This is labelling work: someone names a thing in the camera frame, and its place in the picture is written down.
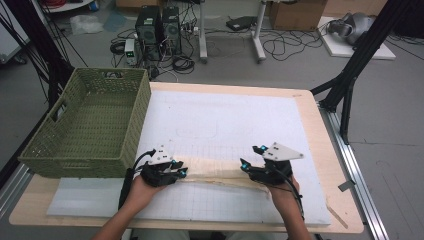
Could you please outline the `black computer tower with fan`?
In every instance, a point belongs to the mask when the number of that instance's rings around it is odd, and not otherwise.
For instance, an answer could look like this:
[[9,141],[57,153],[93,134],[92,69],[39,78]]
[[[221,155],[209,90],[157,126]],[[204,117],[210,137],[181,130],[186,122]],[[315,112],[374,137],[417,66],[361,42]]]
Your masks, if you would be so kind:
[[174,55],[180,55],[182,48],[179,8],[176,6],[165,7],[162,12],[162,22],[167,47]]

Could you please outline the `white desk leg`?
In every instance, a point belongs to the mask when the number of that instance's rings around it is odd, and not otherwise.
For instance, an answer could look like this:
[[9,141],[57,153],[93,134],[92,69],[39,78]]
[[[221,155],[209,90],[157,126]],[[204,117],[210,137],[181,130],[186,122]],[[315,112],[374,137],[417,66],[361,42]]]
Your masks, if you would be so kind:
[[200,61],[204,64],[207,63],[208,53],[205,36],[205,0],[199,0],[199,57]]
[[260,0],[259,3],[259,9],[258,9],[258,15],[257,15],[257,23],[256,23],[256,28],[254,31],[251,32],[252,34],[252,41],[257,53],[257,60],[258,62],[262,62],[266,59],[266,55],[260,40],[260,33],[261,33],[261,29],[262,29],[262,23],[264,20],[264,15],[265,15],[265,10],[266,10],[266,1],[265,0]]

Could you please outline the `person's right hand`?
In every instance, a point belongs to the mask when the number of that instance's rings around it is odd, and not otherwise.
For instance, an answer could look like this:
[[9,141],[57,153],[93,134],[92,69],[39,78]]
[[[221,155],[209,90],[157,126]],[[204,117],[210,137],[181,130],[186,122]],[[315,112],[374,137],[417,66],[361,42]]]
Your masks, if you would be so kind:
[[273,203],[279,210],[290,209],[297,205],[292,187],[288,183],[276,186],[268,186]]

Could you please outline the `small white power unit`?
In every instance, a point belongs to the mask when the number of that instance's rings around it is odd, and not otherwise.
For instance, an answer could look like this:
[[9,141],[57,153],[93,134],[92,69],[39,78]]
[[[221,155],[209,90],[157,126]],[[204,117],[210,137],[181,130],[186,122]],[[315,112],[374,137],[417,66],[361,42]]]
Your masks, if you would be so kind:
[[125,54],[126,62],[128,65],[135,66],[137,64],[137,56],[136,56],[134,39],[127,39],[125,41],[124,54]]

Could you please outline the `green woven basket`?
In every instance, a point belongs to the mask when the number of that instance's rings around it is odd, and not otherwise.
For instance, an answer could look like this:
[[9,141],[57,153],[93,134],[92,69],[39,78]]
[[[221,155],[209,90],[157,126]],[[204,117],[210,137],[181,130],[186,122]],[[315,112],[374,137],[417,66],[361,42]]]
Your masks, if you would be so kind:
[[144,69],[77,68],[18,160],[47,178],[122,178],[150,97]]

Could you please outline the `brown cardboard box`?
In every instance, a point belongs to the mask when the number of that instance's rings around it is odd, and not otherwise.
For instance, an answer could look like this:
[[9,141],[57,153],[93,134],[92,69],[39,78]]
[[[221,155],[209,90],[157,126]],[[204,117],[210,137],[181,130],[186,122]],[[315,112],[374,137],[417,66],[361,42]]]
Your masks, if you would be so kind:
[[297,0],[294,3],[274,2],[269,15],[274,30],[314,31],[328,0]]

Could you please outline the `white cabinet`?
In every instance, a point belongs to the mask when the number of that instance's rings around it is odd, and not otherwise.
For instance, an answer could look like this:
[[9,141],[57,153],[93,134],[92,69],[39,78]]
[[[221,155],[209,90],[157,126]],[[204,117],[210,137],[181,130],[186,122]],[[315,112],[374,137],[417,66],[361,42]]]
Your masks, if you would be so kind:
[[11,60],[21,46],[12,34],[7,30],[9,27],[25,43],[29,38],[3,0],[0,0],[0,64],[6,64]]

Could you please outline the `black flat device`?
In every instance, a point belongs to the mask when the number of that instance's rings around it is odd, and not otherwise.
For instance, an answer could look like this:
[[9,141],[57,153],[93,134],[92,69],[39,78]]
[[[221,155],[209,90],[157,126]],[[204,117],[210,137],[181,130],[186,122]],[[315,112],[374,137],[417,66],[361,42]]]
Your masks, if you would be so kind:
[[226,22],[226,26],[233,31],[241,31],[249,29],[254,26],[257,22],[257,18],[253,16],[243,16],[235,19],[231,19]]

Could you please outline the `cream egg print cloth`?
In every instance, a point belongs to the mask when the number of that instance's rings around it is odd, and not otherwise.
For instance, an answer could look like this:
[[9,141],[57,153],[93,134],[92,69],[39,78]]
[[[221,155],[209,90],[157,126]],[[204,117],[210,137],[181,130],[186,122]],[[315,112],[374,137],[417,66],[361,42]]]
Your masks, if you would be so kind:
[[188,168],[184,182],[202,182],[218,184],[227,187],[258,190],[269,194],[269,190],[262,184],[252,181],[248,174],[243,172],[241,164],[232,160],[217,160],[181,156],[179,158]]

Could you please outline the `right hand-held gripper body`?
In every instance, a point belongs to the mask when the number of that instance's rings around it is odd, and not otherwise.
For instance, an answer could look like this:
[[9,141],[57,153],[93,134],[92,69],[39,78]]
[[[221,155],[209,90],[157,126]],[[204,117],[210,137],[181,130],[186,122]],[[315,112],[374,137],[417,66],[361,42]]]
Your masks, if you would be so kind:
[[304,155],[276,142],[267,148],[268,150],[260,155],[264,160],[264,166],[251,166],[248,172],[249,178],[267,185],[283,184],[293,174],[291,160],[302,159]]

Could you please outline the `grey rounded machine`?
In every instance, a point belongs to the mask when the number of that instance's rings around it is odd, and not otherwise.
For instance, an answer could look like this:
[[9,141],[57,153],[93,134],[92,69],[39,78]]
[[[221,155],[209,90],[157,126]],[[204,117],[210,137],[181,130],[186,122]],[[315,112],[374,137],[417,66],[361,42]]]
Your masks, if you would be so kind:
[[328,25],[328,32],[336,33],[348,44],[354,46],[374,23],[374,19],[362,12],[347,13],[340,19],[332,20]]

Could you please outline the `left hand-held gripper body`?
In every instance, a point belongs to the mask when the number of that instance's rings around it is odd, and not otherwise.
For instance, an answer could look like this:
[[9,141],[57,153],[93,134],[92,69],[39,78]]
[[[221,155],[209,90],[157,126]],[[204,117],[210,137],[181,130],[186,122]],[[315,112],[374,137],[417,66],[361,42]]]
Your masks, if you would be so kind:
[[171,161],[175,160],[161,146],[148,153],[151,157],[142,166],[140,176],[152,187],[161,187],[174,184],[178,180],[177,170],[171,169]]

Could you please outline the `clear plastic bag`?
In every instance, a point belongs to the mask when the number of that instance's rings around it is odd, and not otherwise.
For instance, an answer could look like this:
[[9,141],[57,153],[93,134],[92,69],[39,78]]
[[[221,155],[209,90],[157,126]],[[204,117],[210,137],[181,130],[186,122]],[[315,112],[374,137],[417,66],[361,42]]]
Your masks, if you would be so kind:
[[103,31],[103,24],[96,16],[77,15],[70,18],[70,25],[74,35],[94,34]]

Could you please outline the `black metal frame stand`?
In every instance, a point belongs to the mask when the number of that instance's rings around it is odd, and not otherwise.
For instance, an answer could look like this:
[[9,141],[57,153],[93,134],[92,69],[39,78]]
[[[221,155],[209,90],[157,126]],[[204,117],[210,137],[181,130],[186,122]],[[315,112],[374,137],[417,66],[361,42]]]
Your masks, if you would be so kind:
[[45,80],[48,84],[47,101],[49,108],[52,108],[63,92],[63,88],[71,77],[74,67],[60,54],[31,0],[0,0],[0,5],[6,5],[9,8],[45,62],[45,65],[43,65],[37,58],[33,58],[32,50],[20,39],[20,35],[14,27],[4,20],[0,14],[0,23],[21,48],[26,51],[39,78]]
[[328,90],[326,97],[319,102],[319,106],[327,112],[334,113],[339,103],[343,102],[339,134],[347,145],[349,145],[349,120],[356,80],[413,2],[414,0],[387,0],[343,70],[335,78],[311,90],[313,95]]

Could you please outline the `person's left hand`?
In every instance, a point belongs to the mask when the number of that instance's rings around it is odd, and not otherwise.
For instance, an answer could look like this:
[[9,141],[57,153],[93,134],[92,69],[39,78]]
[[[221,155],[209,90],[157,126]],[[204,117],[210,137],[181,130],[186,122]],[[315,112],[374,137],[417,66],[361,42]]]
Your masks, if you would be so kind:
[[163,189],[165,189],[165,186],[152,187],[147,184],[141,176],[137,176],[133,179],[130,192],[123,207],[138,213]]

